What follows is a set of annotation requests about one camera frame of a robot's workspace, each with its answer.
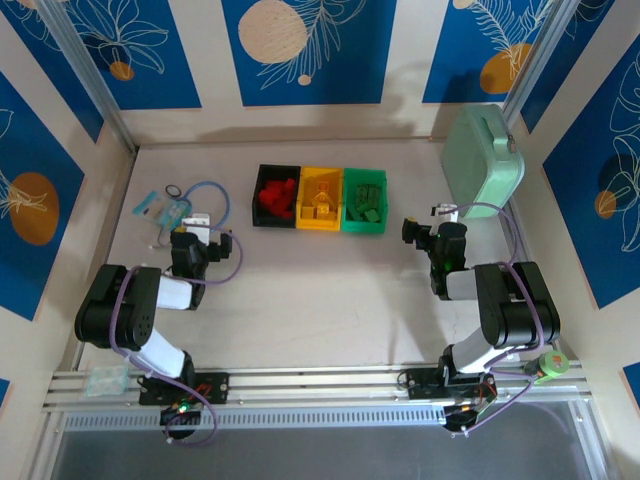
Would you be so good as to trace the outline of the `blue tube stethoscope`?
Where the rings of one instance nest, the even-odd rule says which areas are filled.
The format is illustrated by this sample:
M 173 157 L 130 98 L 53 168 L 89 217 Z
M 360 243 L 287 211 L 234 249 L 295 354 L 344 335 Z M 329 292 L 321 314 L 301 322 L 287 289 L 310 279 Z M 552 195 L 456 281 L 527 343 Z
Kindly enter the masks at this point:
M 225 205 L 225 209 L 224 209 L 224 214 L 222 215 L 221 219 L 217 222 L 217 223 L 213 223 L 211 220 L 211 215 L 210 215 L 210 220 L 211 220 L 211 233 L 214 231 L 218 231 L 218 232 L 222 232 L 223 229 L 222 227 L 225 225 L 225 223 L 227 222 L 229 216 L 230 216 L 230 212 L 231 212 L 231 200 L 229 197 L 229 194 L 227 192 L 227 190 L 224 188 L 223 185 L 221 185 L 218 182 L 215 181 L 201 181 L 198 182 L 194 185 L 192 185 L 191 187 L 189 187 L 185 193 L 183 193 L 176 185 L 173 184 L 169 184 L 166 186 L 165 188 L 165 194 L 176 198 L 176 199 L 180 199 L 180 200 L 188 200 L 191 203 L 191 212 L 188 216 L 190 216 L 193 213 L 198 213 L 194 211 L 194 207 L 192 205 L 191 199 L 190 199 L 190 195 L 192 193 L 194 193 L 197 189 L 199 188 L 203 188 L 203 187 L 214 187 L 217 190 L 219 190 L 222 194 L 222 197 L 224 198 L 224 205 Z M 176 228 L 182 228 L 181 223 L 176 227 Z M 154 244 L 150 244 L 149 248 L 150 249 L 161 249 L 161 248 L 169 248 L 170 247 L 170 242 L 168 243 L 163 243 L 162 242 L 162 238 L 165 234 L 169 235 L 173 230 L 164 230 L 160 227 L 156 242 Z

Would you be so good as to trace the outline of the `mint green zip case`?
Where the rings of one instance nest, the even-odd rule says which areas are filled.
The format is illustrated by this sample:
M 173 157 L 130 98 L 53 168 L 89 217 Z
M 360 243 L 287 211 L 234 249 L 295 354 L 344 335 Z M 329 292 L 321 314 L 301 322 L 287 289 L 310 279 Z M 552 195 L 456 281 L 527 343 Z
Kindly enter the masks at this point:
M 441 156 L 453 203 L 468 219 L 496 216 L 520 184 L 525 161 L 501 108 L 466 105 L 459 111 Z

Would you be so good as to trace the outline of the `black right arm base board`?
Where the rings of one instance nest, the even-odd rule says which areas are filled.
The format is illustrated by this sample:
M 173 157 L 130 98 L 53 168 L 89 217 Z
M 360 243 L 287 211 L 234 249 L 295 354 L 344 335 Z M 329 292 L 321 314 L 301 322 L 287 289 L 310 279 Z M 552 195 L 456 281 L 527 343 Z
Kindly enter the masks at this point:
M 485 423 L 480 417 L 492 404 L 493 401 L 483 400 L 479 403 L 446 406 L 444 428 L 453 438 L 458 435 L 468 437 L 472 431 Z

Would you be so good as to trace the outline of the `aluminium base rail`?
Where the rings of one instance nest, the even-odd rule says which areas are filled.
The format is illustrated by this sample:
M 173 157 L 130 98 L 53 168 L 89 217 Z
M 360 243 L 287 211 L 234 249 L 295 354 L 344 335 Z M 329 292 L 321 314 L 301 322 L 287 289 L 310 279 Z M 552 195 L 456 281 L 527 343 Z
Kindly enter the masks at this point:
M 511 374 L 523 362 L 507 362 L 495 374 L 498 400 L 511 399 L 525 386 L 525 380 Z M 370 365 L 350 367 L 304 368 L 229 368 L 198 369 L 198 373 L 229 374 L 225 408 L 324 407 L 408 404 L 408 389 L 398 383 L 399 375 L 408 369 L 435 368 L 435 364 Z M 139 372 L 129 373 L 124 394 L 86 397 L 89 371 L 55 372 L 50 381 L 43 411 L 71 412 L 127 410 L 139 407 Z M 532 386 L 521 401 L 555 402 L 593 399 L 586 374 L 579 361 L 570 361 L 567 373 L 557 379 Z

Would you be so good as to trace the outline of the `yellow plastic bin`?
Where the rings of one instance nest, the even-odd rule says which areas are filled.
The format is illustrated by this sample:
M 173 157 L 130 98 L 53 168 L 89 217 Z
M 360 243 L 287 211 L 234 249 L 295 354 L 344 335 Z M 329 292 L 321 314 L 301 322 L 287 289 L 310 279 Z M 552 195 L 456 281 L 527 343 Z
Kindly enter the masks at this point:
M 312 205 L 312 198 L 318 193 L 317 183 L 319 181 L 329 183 L 329 191 L 327 193 L 335 202 L 336 208 L 332 209 L 336 212 L 335 221 L 322 221 L 316 218 L 316 208 Z M 342 168 L 303 166 L 301 168 L 300 186 L 296 202 L 296 227 L 307 230 L 339 231 L 343 212 L 343 184 L 344 170 Z M 302 206 L 313 206 L 315 208 L 315 218 L 313 220 L 303 220 L 301 218 Z

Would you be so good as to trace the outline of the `thin aluminium side rail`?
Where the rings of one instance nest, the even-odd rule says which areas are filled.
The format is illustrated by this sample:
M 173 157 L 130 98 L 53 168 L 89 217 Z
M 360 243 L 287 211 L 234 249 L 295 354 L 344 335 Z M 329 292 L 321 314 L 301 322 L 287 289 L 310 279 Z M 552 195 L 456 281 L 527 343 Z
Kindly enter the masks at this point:
M 85 177 L 71 216 L 69 244 L 76 260 L 69 334 L 64 360 L 71 369 L 79 367 L 83 343 L 74 332 L 78 309 L 98 268 L 106 262 L 133 172 L 135 159 L 114 160 Z

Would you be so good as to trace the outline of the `black plastic bin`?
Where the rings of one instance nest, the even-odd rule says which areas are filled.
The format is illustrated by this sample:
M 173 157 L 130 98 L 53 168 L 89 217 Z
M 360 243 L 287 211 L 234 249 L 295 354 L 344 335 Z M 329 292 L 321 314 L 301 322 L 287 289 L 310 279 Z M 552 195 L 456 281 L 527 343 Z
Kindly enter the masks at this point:
M 289 228 L 294 229 L 296 227 L 296 202 L 298 199 L 298 190 L 300 186 L 301 167 L 295 165 L 271 165 L 261 164 L 258 168 L 257 178 L 255 182 L 255 188 L 252 198 L 252 222 L 254 227 L 265 228 Z M 268 184 L 277 183 L 282 186 L 282 183 L 289 178 L 293 178 L 296 181 L 296 189 L 294 191 L 294 202 L 291 208 L 295 214 L 293 220 L 284 220 L 274 217 L 269 211 L 264 210 L 259 205 L 259 192 Z

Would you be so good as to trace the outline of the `blue white plastic packet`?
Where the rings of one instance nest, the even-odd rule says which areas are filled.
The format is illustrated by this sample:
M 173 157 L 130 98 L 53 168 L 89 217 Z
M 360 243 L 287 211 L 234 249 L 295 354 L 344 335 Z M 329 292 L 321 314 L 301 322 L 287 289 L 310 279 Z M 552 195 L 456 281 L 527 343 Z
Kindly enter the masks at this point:
M 164 230 L 173 230 L 191 212 L 191 203 L 158 191 L 151 191 L 133 208 L 134 216 L 145 219 Z

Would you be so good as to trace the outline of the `aluminium corner post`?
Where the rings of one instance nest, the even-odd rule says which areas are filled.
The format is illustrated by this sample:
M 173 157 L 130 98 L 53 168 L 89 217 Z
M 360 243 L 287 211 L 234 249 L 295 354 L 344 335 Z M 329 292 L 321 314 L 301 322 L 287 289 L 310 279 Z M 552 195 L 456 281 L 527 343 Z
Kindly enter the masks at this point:
M 102 118 L 123 147 L 135 156 L 138 146 L 121 116 L 118 104 L 65 9 L 57 0 L 34 0 L 34 3 L 47 29 Z
M 551 12 L 541 26 L 513 88 L 503 104 L 503 113 L 508 126 L 512 126 L 520 116 L 525 101 L 564 34 L 579 1 L 554 0 L 552 2 Z

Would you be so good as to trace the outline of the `black left arm base board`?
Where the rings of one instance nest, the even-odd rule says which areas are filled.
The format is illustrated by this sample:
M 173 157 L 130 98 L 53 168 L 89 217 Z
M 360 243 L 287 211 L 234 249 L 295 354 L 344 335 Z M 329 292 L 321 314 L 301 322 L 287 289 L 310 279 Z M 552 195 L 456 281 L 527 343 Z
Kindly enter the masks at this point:
M 184 440 L 193 435 L 200 421 L 201 411 L 185 405 L 169 407 L 160 412 L 160 426 L 165 437 L 171 441 Z

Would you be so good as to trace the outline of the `green tape roll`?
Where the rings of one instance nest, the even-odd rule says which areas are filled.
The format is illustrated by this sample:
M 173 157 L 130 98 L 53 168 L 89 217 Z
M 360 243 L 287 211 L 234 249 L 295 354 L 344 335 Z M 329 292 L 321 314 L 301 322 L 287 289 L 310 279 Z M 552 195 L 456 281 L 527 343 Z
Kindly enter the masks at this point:
M 558 350 L 544 353 L 539 361 L 540 370 L 546 377 L 558 377 L 564 375 L 570 367 L 568 358 Z

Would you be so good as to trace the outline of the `green plastic bin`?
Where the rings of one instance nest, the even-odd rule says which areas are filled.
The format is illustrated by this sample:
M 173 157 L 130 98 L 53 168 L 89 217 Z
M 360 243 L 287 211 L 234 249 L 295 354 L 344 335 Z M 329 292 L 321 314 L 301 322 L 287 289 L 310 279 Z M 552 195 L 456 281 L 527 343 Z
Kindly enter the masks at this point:
M 347 217 L 347 211 L 356 212 L 349 207 L 349 204 L 356 200 L 356 187 L 361 184 L 377 185 L 380 187 L 381 209 L 377 211 L 380 216 L 378 223 L 370 223 L 365 218 L 364 213 L 359 213 L 362 217 L 361 221 L 350 221 Z M 343 212 L 341 229 L 349 233 L 381 235 L 385 232 L 386 221 L 388 215 L 387 200 L 387 175 L 384 170 L 346 168 L 344 170 L 343 184 Z

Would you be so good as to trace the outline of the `clear bubble plastic bag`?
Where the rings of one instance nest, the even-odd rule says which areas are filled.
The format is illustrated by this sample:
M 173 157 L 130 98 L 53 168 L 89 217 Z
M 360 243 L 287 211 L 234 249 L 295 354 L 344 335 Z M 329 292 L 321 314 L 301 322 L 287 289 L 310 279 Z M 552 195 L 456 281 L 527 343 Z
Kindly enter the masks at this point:
M 89 372 L 86 397 L 117 396 L 127 390 L 129 369 L 125 365 L 96 367 Z

